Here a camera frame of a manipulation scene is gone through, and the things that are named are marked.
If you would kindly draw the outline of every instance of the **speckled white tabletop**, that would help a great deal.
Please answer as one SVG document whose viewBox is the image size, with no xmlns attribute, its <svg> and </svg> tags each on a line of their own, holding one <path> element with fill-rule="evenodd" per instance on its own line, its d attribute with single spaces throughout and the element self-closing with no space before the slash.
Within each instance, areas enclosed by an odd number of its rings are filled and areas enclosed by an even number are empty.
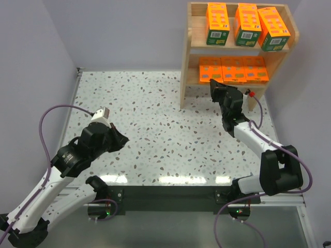
<svg viewBox="0 0 331 248">
<path fill-rule="evenodd" d="M 222 127 L 220 108 L 208 86 L 189 87 L 179 108 L 180 72 L 84 72 L 75 105 L 95 111 L 106 106 L 110 121 L 130 141 L 103 154 L 71 185 L 91 175 L 108 184 L 231 185 L 233 178 L 258 174 L 258 157 Z M 276 140 L 264 97 L 261 131 Z M 259 121 L 258 106 L 243 112 Z M 80 135 L 90 118 L 73 110 L 64 144 Z"/>
</svg>

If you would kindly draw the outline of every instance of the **wooden shelf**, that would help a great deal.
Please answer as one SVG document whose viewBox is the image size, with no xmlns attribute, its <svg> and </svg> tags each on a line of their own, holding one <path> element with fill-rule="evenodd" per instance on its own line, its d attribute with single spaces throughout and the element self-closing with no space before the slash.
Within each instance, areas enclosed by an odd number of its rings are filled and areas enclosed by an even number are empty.
<svg viewBox="0 0 331 248">
<path fill-rule="evenodd" d="M 266 86 L 261 84 L 229 84 L 237 88 L 264 89 Z M 199 68 L 188 68 L 186 86 L 208 86 L 209 84 L 199 84 Z"/>
<path fill-rule="evenodd" d="M 187 29 L 185 30 L 184 49 L 182 58 L 182 72 L 180 76 L 180 107 L 184 107 L 184 98 L 186 86 L 201 85 L 199 84 L 199 58 L 201 56 L 220 56 L 206 54 L 191 54 L 192 49 L 203 50 L 231 50 L 231 51 L 257 51 L 259 56 L 264 58 L 265 66 L 268 72 L 270 81 L 282 63 L 286 60 L 289 53 L 293 50 L 299 40 L 299 31 L 296 27 L 292 14 L 287 5 L 284 4 L 257 4 L 259 8 L 274 6 L 282 17 L 286 27 L 288 28 L 291 37 L 281 51 L 264 52 L 259 44 L 253 48 L 245 46 L 236 46 L 234 44 L 233 20 L 238 8 L 238 3 L 227 3 L 227 11 L 230 19 L 230 33 L 227 42 L 224 46 L 207 45 L 205 37 L 205 20 L 208 3 L 189 2 L 187 5 Z M 238 88 L 253 88 L 255 96 L 261 98 L 270 84 L 270 81 L 265 85 L 234 85 Z M 248 106 L 250 110 L 256 105 L 254 99 L 249 98 Z"/>
<path fill-rule="evenodd" d="M 205 25 L 206 25 L 206 17 L 191 17 L 192 23 L 192 49 L 211 49 L 211 50 L 257 50 L 261 51 L 261 47 L 258 43 L 251 48 L 246 46 L 238 46 L 234 43 L 234 34 L 233 34 L 233 21 L 234 17 L 229 18 L 230 21 L 230 32 L 227 38 L 227 42 L 225 45 L 207 45 L 206 44 L 206 34 L 205 34 Z M 286 44 L 280 52 L 288 52 L 289 46 Z"/>
</svg>

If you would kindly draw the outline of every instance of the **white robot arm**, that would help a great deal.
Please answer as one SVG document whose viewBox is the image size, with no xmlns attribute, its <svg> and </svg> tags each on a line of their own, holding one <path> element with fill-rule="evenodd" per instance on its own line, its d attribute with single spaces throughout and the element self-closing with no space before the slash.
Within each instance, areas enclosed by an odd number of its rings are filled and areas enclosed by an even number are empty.
<svg viewBox="0 0 331 248">
<path fill-rule="evenodd" d="M 300 163 L 271 143 L 295 155 L 297 150 L 293 146 L 283 146 L 271 140 L 250 125 L 249 119 L 242 113 L 243 93 L 236 87 L 223 85 L 215 80 L 210 81 L 210 93 L 213 102 L 218 102 L 220 105 L 224 129 L 232 137 L 246 144 L 261 159 L 259 175 L 232 181 L 228 200 L 261 192 L 275 195 L 301 187 L 303 178 Z"/>
<path fill-rule="evenodd" d="M 9 214 L 0 215 L 0 229 L 5 231 L 10 225 L 9 241 L 14 247 L 35 247 L 47 236 L 48 230 L 79 206 L 95 199 L 97 192 L 107 189 L 98 177 L 91 177 L 87 183 L 64 199 L 52 204 L 58 194 L 83 170 L 104 152 L 118 151 L 128 142 L 112 123 L 108 122 L 109 109 L 97 110 L 91 123 L 83 129 L 80 137 L 59 149 L 51 161 L 51 170 L 28 197 Z M 49 179 L 42 186 L 47 173 Z"/>
</svg>

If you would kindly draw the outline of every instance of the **gray wall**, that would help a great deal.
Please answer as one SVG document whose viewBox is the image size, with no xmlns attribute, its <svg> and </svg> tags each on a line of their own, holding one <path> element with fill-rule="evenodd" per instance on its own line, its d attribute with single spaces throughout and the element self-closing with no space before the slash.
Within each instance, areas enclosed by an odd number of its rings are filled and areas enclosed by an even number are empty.
<svg viewBox="0 0 331 248">
<path fill-rule="evenodd" d="M 320 246 L 331 240 L 330 8 L 329 0 L 302 0 L 294 15 L 300 41 L 267 91 L 280 141 L 296 146 L 312 170 L 313 187 L 304 197 Z"/>
<path fill-rule="evenodd" d="M 7 213 L 46 171 L 39 118 L 69 102 L 76 68 L 41 0 L 0 1 L 0 33 L 0 213 Z M 51 155 L 65 114 L 54 111 L 44 123 Z"/>
<path fill-rule="evenodd" d="M 78 67 L 180 69 L 188 0 L 43 1 Z M 300 1 L 259 2 L 285 3 L 294 12 Z"/>
</svg>

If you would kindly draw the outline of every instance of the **orange and green box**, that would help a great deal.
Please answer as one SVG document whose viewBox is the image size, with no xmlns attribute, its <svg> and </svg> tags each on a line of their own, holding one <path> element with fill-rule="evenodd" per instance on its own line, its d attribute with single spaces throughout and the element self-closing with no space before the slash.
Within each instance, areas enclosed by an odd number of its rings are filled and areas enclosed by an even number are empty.
<svg viewBox="0 0 331 248">
<path fill-rule="evenodd" d="M 262 56 L 243 56 L 247 84 L 266 84 L 269 81 Z"/>
<path fill-rule="evenodd" d="M 256 4 L 238 4 L 234 17 L 234 41 L 244 47 L 255 46 L 261 34 L 258 8 Z"/>
<path fill-rule="evenodd" d="M 263 51 L 282 50 L 291 36 L 275 7 L 258 9 L 262 32 L 258 42 Z"/>
<path fill-rule="evenodd" d="M 207 45 L 225 45 L 230 32 L 226 3 L 208 3 L 206 12 Z"/>
<path fill-rule="evenodd" d="M 209 84 L 211 79 L 223 83 L 221 59 L 218 57 L 199 58 L 199 84 Z"/>
<path fill-rule="evenodd" d="M 221 64 L 225 84 L 244 84 L 246 82 L 242 57 L 223 56 L 221 57 Z"/>
</svg>

